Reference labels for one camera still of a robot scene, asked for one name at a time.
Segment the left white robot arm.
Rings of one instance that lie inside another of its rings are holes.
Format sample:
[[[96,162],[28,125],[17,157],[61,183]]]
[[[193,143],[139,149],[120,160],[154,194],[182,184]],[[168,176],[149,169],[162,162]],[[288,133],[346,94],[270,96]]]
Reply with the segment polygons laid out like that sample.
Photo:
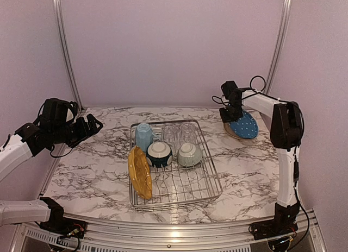
[[[1,146],[1,179],[4,180],[18,166],[58,144],[73,149],[96,135],[103,123],[92,114],[77,117],[78,104],[49,98],[42,104],[32,123],[18,128]],[[1,201],[1,225],[39,222],[42,228],[63,233],[72,223],[64,217],[64,209],[51,198],[32,201]]]

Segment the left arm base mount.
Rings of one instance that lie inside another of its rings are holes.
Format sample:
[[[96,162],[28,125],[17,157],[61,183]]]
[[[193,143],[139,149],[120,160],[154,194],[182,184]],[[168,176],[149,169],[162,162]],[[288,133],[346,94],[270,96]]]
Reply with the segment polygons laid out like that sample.
[[[55,234],[59,234],[60,236],[67,237],[69,233],[71,233],[73,230],[79,230],[77,234],[74,235],[74,237],[78,237],[80,239],[83,239],[85,235],[87,222],[77,219],[71,219],[71,218],[63,218],[58,220],[57,222],[41,222],[39,224],[39,227],[41,229],[47,230],[49,232],[53,232]]]

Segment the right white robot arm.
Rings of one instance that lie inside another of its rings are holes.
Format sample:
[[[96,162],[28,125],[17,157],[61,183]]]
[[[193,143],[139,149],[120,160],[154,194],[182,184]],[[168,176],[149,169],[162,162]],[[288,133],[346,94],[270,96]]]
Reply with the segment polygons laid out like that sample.
[[[252,87],[240,88],[234,81],[221,85],[224,100],[220,117],[225,130],[239,139],[253,139],[258,134],[256,120],[243,108],[254,109],[271,119],[270,140],[279,162],[279,191],[272,220],[253,223],[280,235],[295,221],[301,204],[297,194],[299,149],[304,134],[304,119],[296,102],[268,96]]]

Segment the yellow polka dot plate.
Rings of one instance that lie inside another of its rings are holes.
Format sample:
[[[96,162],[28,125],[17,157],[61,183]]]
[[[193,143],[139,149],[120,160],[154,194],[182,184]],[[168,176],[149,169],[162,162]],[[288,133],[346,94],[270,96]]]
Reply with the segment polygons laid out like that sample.
[[[152,177],[146,155],[139,146],[134,146],[128,154],[128,171],[131,183],[138,196],[152,198]]]

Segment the beige ceramic plate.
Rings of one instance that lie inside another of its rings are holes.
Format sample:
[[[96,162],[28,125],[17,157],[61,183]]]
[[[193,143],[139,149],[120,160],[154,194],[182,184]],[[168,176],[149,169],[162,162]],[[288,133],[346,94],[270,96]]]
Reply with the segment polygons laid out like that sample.
[[[239,140],[251,140],[252,135],[248,133],[243,127],[239,125],[233,125],[231,126],[230,123],[224,123],[223,124],[224,130],[226,133],[236,139]]]

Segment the blue polka dot plate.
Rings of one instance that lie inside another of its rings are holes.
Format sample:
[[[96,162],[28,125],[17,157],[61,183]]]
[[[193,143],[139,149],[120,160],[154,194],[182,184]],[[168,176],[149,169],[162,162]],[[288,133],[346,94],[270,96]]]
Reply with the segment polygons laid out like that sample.
[[[242,111],[242,114],[243,116],[236,122],[229,123],[230,130],[237,138],[247,140],[256,138],[259,133],[257,121],[245,110]]]

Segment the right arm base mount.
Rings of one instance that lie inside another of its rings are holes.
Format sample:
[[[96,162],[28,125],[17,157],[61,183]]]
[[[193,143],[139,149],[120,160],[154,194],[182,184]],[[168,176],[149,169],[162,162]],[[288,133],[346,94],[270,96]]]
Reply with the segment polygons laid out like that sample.
[[[253,235],[255,240],[262,240],[264,238],[276,237],[298,231],[298,226],[294,222],[277,224],[274,220],[264,220],[251,223],[248,231]]]

